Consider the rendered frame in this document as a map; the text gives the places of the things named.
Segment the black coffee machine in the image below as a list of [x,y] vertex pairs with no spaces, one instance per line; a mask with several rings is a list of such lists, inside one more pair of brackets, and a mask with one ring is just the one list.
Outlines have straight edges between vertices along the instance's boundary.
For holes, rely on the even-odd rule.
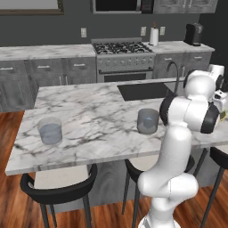
[[203,26],[199,23],[187,24],[184,42],[188,45],[201,46]]

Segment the steel range with hob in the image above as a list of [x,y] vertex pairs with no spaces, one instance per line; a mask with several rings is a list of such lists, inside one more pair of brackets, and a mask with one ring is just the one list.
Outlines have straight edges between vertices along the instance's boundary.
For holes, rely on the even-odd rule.
[[140,37],[93,39],[97,82],[152,79],[155,53]]

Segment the clear glass of water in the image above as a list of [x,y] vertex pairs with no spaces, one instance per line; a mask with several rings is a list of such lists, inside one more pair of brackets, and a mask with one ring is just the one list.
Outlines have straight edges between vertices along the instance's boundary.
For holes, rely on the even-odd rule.
[[140,109],[137,118],[137,130],[141,134],[154,134],[158,130],[159,113],[154,109]]
[[61,121],[58,118],[42,118],[37,123],[37,130],[45,145],[55,145],[62,140]]

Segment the black stool with pale seat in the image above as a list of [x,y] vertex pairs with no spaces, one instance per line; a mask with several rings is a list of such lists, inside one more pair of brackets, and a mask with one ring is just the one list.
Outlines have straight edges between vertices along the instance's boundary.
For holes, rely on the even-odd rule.
[[[124,190],[122,214],[125,214],[126,197],[127,197],[127,193],[128,193],[129,180],[132,179],[135,183],[137,183],[139,175],[146,170],[144,161],[145,161],[145,157],[125,160],[126,183],[125,183],[125,190]],[[138,190],[138,187],[135,187],[134,213],[133,213],[132,228],[135,228],[136,217],[137,217],[137,208],[139,205],[139,198],[140,198],[140,192]]]
[[87,228],[92,228],[88,193],[93,188],[97,173],[97,165],[92,164],[90,170],[87,166],[77,166],[40,171],[36,179],[23,174],[20,188],[40,205],[45,228],[50,228],[47,206],[51,209],[54,228],[57,228],[54,205],[79,199],[83,200]]
[[209,196],[208,205],[204,213],[200,228],[204,228],[212,203],[215,199],[217,189],[223,178],[224,170],[228,170],[228,149],[226,149],[225,145],[211,147],[209,156],[219,166],[219,171],[216,177],[214,188]]

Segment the grey wall cupboards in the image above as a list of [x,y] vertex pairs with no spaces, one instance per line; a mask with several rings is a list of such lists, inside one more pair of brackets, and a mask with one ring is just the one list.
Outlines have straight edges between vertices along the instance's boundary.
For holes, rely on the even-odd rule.
[[154,13],[214,13],[218,0],[154,0]]

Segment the black sink basin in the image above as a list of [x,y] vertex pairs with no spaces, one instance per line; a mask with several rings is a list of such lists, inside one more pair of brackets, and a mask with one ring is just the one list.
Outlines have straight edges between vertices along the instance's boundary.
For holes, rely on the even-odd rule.
[[161,99],[168,95],[173,95],[171,91],[164,83],[146,83],[135,85],[119,85],[120,91],[125,102],[139,101],[149,99]]

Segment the grey base cupboard run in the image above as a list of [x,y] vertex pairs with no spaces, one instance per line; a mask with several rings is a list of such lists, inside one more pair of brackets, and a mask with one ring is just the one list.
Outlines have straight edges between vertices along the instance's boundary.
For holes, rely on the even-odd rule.
[[30,110],[38,89],[96,82],[96,58],[0,61],[0,112]]
[[189,70],[208,68],[211,52],[157,53],[154,61],[153,77],[185,77]]

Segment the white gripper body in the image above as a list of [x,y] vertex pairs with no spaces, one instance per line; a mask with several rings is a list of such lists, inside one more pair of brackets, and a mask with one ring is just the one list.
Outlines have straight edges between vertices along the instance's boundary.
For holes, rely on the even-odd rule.
[[226,112],[226,100],[225,99],[222,99],[222,100],[215,99],[214,104],[218,108],[220,113]]

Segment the dark framed window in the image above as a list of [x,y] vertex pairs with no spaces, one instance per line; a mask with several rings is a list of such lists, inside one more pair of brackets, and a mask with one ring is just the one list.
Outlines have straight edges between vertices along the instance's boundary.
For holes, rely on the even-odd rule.
[[0,15],[63,14],[63,0],[0,0]]

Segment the steel microwave oven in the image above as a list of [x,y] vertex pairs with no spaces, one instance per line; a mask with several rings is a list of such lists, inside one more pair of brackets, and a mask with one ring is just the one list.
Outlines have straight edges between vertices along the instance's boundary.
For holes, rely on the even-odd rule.
[[152,13],[155,0],[90,0],[93,14]]

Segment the white paper towel roll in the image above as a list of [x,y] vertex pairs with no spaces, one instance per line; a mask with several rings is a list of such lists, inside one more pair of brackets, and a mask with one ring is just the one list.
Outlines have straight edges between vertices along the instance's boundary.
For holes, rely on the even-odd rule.
[[158,44],[159,44],[159,29],[157,28],[156,23],[153,23],[153,27],[151,28],[149,45],[157,46]]

